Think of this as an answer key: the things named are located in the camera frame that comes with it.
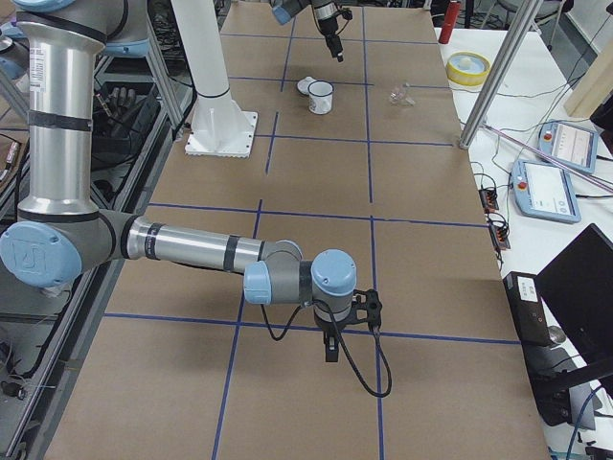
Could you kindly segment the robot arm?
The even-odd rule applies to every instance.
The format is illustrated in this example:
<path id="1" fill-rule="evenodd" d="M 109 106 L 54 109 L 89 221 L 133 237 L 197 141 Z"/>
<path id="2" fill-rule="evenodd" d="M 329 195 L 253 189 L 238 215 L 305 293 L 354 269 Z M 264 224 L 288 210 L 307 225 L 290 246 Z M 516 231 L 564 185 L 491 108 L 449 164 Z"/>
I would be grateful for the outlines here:
<path id="1" fill-rule="evenodd" d="M 259 241 L 156 223 L 100 209 L 90 196 L 94 68 L 100 53 L 148 52 L 143 1 L 19 1 L 30 45 L 30 190 L 2 235 L 1 258 L 38 288 L 75 280 L 116 259 L 170 261 L 237 273 L 246 301 L 313 307 L 327 361 L 346 352 L 356 322 L 356 267 L 328 249 L 304 259 L 292 241 Z"/>
<path id="2" fill-rule="evenodd" d="M 344 60 L 337 18 L 341 16 L 349 23 L 352 20 L 352 11 L 349 8 L 341 7 L 337 1 L 330 0 L 276 0 L 270 1 L 269 4 L 280 25 L 288 23 L 304 9 L 311 8 L 315 26 L 325 39 L 331 56 L 338 62 Z"/>

